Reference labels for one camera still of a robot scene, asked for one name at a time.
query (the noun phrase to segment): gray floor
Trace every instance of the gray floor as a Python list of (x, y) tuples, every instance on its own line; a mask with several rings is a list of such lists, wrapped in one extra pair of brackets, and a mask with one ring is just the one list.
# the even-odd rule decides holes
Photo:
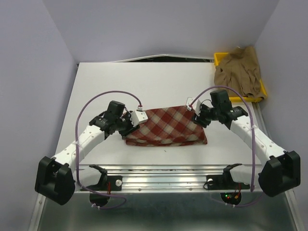
[[(243, 193), (241, 204), (259, 193)], [(212, 197), (219, 199), (218, 193)], [(64, 206), (46, 200), (40, 231), (293, 231), (284, 194), (264, 196), (256, 205), (231, 208), (203, 194), (132, 194), (121, 208), (91, 208), (87, 193), (76, 193)]]

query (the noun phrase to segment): red plaid fabric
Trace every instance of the red plaid fabric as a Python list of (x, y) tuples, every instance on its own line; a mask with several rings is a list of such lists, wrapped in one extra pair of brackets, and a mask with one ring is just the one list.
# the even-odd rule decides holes
[(191, 119), (193, 111), (186, 106), (167, 107), (145, 111), (148, 120), (140, 129), (129, 134), (127, 145), (134, 146), (185, 146), (207, 144), (204, 130)]

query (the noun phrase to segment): brown cloth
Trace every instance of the brown cloth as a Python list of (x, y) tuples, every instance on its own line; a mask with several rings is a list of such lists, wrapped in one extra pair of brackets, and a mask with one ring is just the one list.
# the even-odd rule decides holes
[[(261, 91), (260, 68), (254, 47), (235, 48), (216, 66), (215, 85), (223, 85), (237, 90), (242, 96), (265, 98)], [(229, 96), (237, 96), (227, 90)]]
[(145, 111), (148, 120), (125, 140), (133, 146), (186, 146), (207, 144), (204, 130), (192, 122), (194, 111), (186, 106)]

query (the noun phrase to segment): brown towel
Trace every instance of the brown towel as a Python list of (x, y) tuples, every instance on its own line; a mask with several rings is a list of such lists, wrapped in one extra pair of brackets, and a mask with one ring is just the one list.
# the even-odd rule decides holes
[(204, 130), (192, 122), (194, 112), (186, 106), (167, 107), (145, 111), (148, 120), (140, 129), (129, 134), (127, 145), (186, 146), (207, 144)]
[[(237, 90), (242, 96), (265, 98), (261, 92), (260, 68), (254, 47), (235, 48), (216, 66), (215, 85), (223, 85)], [(229, 96), (237, 96), (227, 90)]]

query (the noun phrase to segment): yellow tray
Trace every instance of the yellow tray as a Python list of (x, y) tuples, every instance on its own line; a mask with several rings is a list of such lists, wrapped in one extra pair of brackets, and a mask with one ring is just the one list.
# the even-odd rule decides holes
[[(219, 62), (223, 59), (223, 57), (225, 57), (228, 53), (227, 52), (218, 52), (218, 53), (214, 53), (214, 65), (217, 66), (219, 64)], [(265, 99), (267, 98), (267, 93), (265, 91), (264, 85), (262, 83), (262, 80), (260, 79), (260, 84), (261, 84), (261, 92), (265, 95)], [(229, 97), (231, 102), (242, 102), (240, 97)], [(263, 100), (263, 98), (259, 97), (256, 99), (253, 98), (248, 98), (246, 96), (244, 96), (244, 99), (246, 102), (260, 102), (261, 100)]]

